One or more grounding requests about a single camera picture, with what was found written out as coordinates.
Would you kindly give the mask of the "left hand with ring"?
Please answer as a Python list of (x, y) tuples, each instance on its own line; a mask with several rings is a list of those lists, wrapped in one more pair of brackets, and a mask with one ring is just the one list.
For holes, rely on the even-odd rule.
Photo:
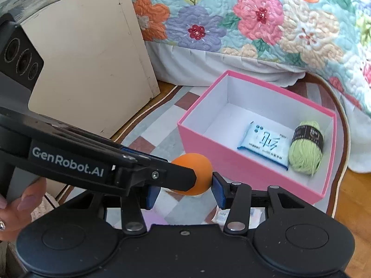
[(15, 240), (19, 232), (32, 222), (32, 212), (41, 204), (46, 189), (46, 179), (39, 178), (11, 203), (1, 196), (1, 242)]

